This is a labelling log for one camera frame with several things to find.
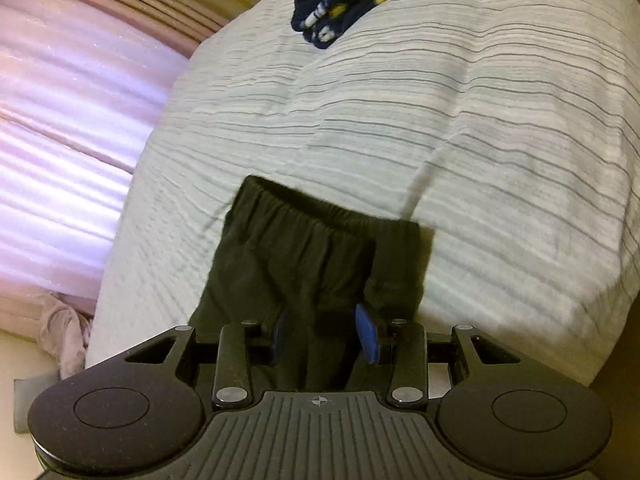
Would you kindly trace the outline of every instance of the bedding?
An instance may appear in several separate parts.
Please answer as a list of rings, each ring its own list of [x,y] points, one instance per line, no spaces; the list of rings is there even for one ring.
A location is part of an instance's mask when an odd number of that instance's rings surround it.
[[[418,319],[585,384],[640,288],[636,0],[389,0],[327,50],[263,0],[203,43],[133,177],[88,364],[186,322],[261,174],[422,227]]]

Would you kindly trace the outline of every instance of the floor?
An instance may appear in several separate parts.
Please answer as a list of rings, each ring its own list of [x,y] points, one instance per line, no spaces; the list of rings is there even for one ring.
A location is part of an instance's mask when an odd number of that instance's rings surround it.
[[[42,468],[28,434],[14,433],[14,379],[56,368],[36,343],[0,332],[0,478],[33,480]]]

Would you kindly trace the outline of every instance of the black pants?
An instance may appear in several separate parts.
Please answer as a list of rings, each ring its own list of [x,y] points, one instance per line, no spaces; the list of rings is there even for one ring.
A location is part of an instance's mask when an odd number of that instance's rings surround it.
[[[339,390],[359,345],[354,309],[411,319],[422,295],[414,222],[371,218],[257,176],[226,216],[200,304],[198,339],[229,322],[259,320],[278,341],[263,370],[281,390]]]

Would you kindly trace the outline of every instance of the ribbed plastic surface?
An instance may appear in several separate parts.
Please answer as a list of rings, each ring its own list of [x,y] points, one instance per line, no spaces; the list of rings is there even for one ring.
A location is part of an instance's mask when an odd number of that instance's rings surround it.
[[[62,478],[46,475],[42,480]],[[370,392],[268,392],[217,415],[174,462],[140,480],[495,480],[451,455],[427,421]],[[588,480],[590,474],[575,477]]]

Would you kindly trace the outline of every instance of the pink curtain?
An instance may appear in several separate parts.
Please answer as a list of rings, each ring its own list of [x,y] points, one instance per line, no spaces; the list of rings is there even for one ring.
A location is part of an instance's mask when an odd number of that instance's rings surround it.
[[[52,292],[91,310],[145,141],[222,24],[195,7],[0,0],[0,329],[34,337]]]

